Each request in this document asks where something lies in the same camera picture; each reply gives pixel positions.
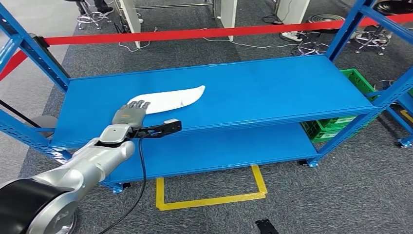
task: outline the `white curved object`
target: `white curved object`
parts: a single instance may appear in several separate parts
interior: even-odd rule
[[[162,93],[142,94],[132,98],[133,101],[144,100],[150,102],[146,114],[154,114],[164,111],[178,109],[196,102],[204,93],[205,86],[201,85],[193,89],[183,89]]]

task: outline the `upper shelf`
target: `upper shelf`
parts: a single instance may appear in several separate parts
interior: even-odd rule
[[[148,115],[144,125],[176,118],[190,131],[246,128],[367,113],[375,107],[325,56],[194,66],[71,80],[52,146],[82,145],[139,94],[205,85],[180,109]]]

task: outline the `blue shelf post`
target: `blue shelf post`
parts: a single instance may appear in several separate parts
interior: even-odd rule
[[[376,22],[386,27],[388,30],[405,39],[410,44],[413,43],[413,33],[383,16],[382,14],[378,13],[377,11],[373,10],[371,7],[374,2],[374,0],[358,0],[355,3],[354,7],[347,16],[344,25],[337,33],[326,53],[326,56],[331,61],[334,61],[337,58],[338,54],[342,51],[343,47],[350,39],[351,34],[356,30],[356,27],[365,15],[371,17]],[[393,102],[395,102],[401,95],[407,93],[412,88],[413,67],[405,72],[392,86],[390,86],[386,90],[383,90],[381,95],[373,101],[373,105],[378,107],[377,110],[368,114],[357,116],[356,119],[354,119],[349,125],[347,125],[342,131],[340,131],[333,139],[327,142],[318,151],[320,156],[308,159],[308,165],[310,167],[318,166],[318,161],[320,161],[324,156],[333,151],[343,141],[360,130],[371,119],[375,118],[382,111],[388,109]],[[413,137],[404,139],[404,141],[406,142],[410,140],[413,140]]]
[[[6,44],[14,44],[13,48],[19,47],[29,58],[35,62],[35,64],[55,83],[57,87],[64,93],[69,87],[69,77],[56,64],[56,62],[48,55],[43,47],[41,47],[32,35],[28,34],[26,30],[17,22],[17,20],[6,10],[6,8],[0,3],[0,28],[10,38]],[[14,51],[8,53],[8,57],[5,59],[0,58],[0,67],[3,68],[8,62],[7,58],[13,55]]]
[[[20,48],[62,91],[67,90],[69,79],[65,72],[59,69],[59,66],[47,55],[44,48],[33,40],[32,36],[19,25],[1,3],[0,27],[10,38],[0,52],[1,70],[6,66],[15,51]],[[67,151],[56,151],[49,147],[49,139],[39,133],[36,128],[25,125],[3,110],[0,110],[0,130],[60,163],[65,163],[72,157]]]
[[[308,165],[316,166],[317,162],[326,154],[333,151],[339,144],[348,139],[352,134],[360,130],[371,119],[376,117],[382,111],[388,109],[401,95],[407,93],[413,88],[413,67],[407,70],[392,86],[382,91],[382,95],[373,101],[374,106],[378,109],[368,114],[357,116],[347,127],[340,131],[333,139],[327,142],[319,151],[319,157],[307,160]]]

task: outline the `black mount bracket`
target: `black mount bracket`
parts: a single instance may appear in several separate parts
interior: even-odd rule
[[[176,133],[182,130],[182,122],[179,120],[165,121],[164,124],[155,125],[151,127],[144,127],[139,130],[132,131],[129,136],[131,138],[161,138],[172,133]]]

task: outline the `person's leg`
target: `person's leg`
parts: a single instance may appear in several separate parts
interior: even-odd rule
[[[79,12],[80,12],[81,15],[86,14],[85,10],[83,10],[82,5],[80,5],[80,2],[77,1],[77,2],[76,2],[76,5],[77,5],[77,7],[79,8]]]
[[[103,13],[105,16],[113,12],[113,8],[108,7],[105,0],[94,0],[94,5],[96,6],[97,11]]]

